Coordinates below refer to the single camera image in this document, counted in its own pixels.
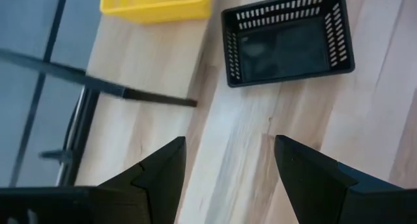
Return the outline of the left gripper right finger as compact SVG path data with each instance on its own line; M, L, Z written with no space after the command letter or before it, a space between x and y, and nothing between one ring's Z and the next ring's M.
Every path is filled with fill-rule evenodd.
M299 224L417 224L417 189L403 189L285 135L275 138L281 181Z

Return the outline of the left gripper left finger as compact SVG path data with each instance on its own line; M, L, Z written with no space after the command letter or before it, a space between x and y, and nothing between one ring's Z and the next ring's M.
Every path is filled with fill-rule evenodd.
M173 224L185 167L181 136L98 186L0 188L0 224Z

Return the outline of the black plastic basket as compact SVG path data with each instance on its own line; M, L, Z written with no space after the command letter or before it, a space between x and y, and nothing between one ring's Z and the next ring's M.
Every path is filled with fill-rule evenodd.
M266 0L223 10L221 19L230 87L355 69L346 0Z

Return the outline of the black metal wooden shelf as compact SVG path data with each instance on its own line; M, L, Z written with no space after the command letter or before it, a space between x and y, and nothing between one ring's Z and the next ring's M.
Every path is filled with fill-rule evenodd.
M83 70L77 68L57 63L47 63L41 59L28 57L3 48L0 48L0 59L18 66L23 66L47 75L58 77L65 81L83 85L94 91L103 92L127 100L181 105L187 107L197 106L197 101L193 99L179 98L133 89L131 87L112 83L104 79L88 76Z

